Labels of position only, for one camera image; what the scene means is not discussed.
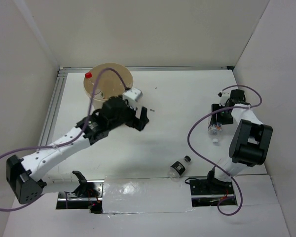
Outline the blue-orange label white-cap bottle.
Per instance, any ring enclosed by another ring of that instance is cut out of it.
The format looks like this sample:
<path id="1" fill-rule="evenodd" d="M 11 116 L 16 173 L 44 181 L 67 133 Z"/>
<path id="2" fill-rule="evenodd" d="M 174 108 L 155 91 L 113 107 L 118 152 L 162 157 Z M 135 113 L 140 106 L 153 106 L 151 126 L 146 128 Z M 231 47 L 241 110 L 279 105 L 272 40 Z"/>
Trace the blue-orange label white-cap bottle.
<path id="1" fill-rule="evenodd" d="M 208 136 L 214 145 L 219 145 L 222 137 L 222 124 L 213 118 L 208 123 Z"/>

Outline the black-label black-cap bottle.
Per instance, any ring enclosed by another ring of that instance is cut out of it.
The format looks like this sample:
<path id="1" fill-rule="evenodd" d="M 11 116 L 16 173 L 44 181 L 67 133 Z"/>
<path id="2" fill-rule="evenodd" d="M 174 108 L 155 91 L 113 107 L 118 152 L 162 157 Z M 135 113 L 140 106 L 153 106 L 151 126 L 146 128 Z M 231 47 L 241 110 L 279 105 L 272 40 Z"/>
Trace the black-label black-cap bottle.
<path id="1" fill-rule="evenodd" d="M 187 171 L 188 166 L 191 163 L 191 158 L 189 156 L 185 156 L 182 159 L 175 161 L 168 170 L 168 177 L 172 181 L 179 181 L 182 175 Z"/>

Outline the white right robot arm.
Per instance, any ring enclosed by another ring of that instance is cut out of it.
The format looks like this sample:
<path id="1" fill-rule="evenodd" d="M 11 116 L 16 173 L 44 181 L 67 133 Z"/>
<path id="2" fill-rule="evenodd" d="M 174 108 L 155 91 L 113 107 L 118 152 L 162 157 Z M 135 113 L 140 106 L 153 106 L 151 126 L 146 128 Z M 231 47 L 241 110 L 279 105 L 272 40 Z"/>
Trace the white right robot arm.
<path id="1" fill-rule="evenodd" d="M 206 190 L 217 193 L 223 186 L 231 182 L 231 178 L 248 167 L 262 165 L 265 162 L 270 145 L 273 128 L 262 123 L 246 102 L 245 92 L 234 89 L 230 92 L 221 91 L 220 102 L 212 104 L 212 112 L 222 108 L 234 107 L 211 115 L 208 124 L 208 134 L 214 145 L 220 143 L 222 126 L 237 123 L 237 129 L 232 138 L 228 158 L 221 159 L 218 165 L 209 171 L 205 182 Z"/>

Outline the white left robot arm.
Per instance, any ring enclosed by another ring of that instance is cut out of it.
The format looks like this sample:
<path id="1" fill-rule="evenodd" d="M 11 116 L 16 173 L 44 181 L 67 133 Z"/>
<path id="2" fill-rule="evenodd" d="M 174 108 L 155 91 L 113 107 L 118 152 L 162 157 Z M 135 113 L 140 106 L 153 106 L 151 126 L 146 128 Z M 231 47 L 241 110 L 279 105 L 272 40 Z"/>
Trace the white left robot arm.
<path id="1" fill-rule="evenodd" d="M 112 97 L 100 109 L 79 121 L 67 134 L 45 148 L 22 158 L 13 155 L 6 161 L 6 179 L 20 204 L 28 204 L 42 195 L 47 183 L 42 180 L 52 168 L 75 153 L 106 138 L 122 125 L 142 131 L 149 122 L 147 108 L 131 105 L 130 99 Z"/>

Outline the beige round plastic bin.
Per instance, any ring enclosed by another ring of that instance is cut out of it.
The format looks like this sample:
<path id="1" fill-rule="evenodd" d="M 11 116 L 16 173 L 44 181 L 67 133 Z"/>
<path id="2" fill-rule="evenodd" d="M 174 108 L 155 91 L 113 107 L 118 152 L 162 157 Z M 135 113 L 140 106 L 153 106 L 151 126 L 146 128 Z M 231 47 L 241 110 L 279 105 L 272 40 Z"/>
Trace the beige round plastic bin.
<path id="1" fill-rule="evenodd" d="M 83 86 L 86 94 L 91 97 L 92 89 L 98 74 L 105 68 L 113 68 L 116 70 L 128 88 L 133 86 L 133 76 L 130 71 L 123 65 L 117 63 L 104 63 L 92 68 L 85 74 Z M 113 71 L 105 71 L 98 82 L 93 98 L 93 108 L 99 109 L 102 104 L 112 96 L 118 96 L 125 91 L 123 83 L 116 73 Z"/>

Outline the white taped cover sheet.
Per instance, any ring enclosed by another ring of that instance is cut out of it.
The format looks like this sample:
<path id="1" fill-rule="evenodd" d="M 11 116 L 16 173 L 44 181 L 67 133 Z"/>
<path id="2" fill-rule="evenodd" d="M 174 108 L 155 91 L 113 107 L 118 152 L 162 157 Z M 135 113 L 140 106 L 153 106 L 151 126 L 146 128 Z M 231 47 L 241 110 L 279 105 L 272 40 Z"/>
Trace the white taped cover sheet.
<path id="1" fill-rule="evenodd" d="M 105 214 L 184 213 L 194 210 L 190 188 L 169 178 L 113 179 L 103 185 Z"/>

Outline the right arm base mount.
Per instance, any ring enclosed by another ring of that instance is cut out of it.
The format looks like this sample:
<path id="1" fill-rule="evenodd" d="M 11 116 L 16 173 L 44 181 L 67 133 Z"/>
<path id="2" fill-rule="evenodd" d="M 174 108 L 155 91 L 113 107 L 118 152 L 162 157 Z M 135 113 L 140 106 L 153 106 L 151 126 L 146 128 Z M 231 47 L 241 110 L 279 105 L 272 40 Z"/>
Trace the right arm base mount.
<path id="1" fill-rule="evenodd" d="M 214 171 L 209 171 L 206 178 L 189 177 L 185 183 L 190 187 L 192 207 L 237 205 L 231 182 L 219 181 L 214 177 Z"/>

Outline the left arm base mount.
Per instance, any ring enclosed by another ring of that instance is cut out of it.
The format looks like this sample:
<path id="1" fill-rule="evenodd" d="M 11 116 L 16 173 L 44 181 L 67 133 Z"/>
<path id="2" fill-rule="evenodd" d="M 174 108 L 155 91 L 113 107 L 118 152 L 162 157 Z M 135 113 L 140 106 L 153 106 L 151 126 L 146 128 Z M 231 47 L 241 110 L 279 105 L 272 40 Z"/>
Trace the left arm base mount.
<path id="1" fill-rule="evenodd" d="M 90 213 L 102 214 L 104 180 L 87 180 L 80 171 L 73 171 L 78 187 L 73 192 L 59 192 L 57 210 L 88 209 Z"/>

